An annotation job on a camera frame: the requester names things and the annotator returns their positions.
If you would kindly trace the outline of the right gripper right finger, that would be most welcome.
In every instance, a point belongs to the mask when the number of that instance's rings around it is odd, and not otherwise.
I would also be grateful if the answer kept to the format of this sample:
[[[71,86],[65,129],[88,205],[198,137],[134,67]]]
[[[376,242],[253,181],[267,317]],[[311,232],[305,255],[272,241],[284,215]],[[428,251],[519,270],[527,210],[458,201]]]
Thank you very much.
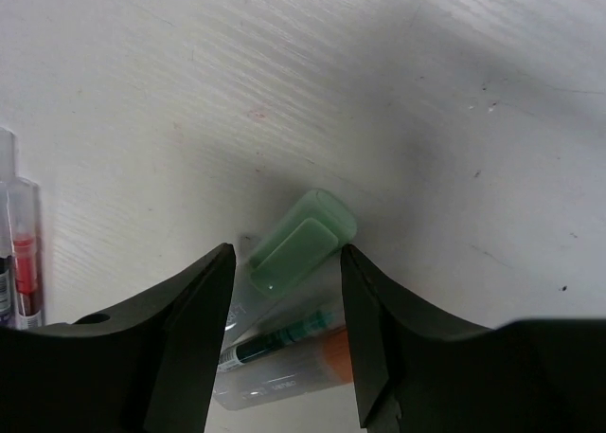
[[[604,430],[603,320],[523,319],[490,329],[417,296],[353,245],[340,266],[365,430]]]

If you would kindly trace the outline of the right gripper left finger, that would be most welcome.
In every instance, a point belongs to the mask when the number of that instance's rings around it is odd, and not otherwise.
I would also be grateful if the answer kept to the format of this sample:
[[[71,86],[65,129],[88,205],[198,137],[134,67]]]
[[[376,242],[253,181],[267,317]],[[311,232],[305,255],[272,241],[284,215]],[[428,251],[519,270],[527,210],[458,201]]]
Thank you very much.
[[[220,244],[74,323],[1,333],[5,432],[201,432],[232,297]]]

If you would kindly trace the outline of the orange capped highlighter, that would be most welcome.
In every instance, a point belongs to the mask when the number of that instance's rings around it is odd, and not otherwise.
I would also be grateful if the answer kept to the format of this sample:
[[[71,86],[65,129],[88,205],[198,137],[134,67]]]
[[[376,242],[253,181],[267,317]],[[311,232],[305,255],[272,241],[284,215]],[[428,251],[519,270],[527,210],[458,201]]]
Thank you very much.
[[[212,396],[236,411],[352,382],[348,331],[342,327],[218,372]]]

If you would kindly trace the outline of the green capped highlighter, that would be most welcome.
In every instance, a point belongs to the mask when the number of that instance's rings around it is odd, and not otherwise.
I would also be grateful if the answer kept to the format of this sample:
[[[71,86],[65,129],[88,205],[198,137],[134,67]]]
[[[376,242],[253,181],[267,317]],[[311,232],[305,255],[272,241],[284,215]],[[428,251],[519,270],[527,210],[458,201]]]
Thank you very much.
[[[323,189],[306,192],[237,263],[223,343],[235,342],[330,256],[351,242],[357,222]]]

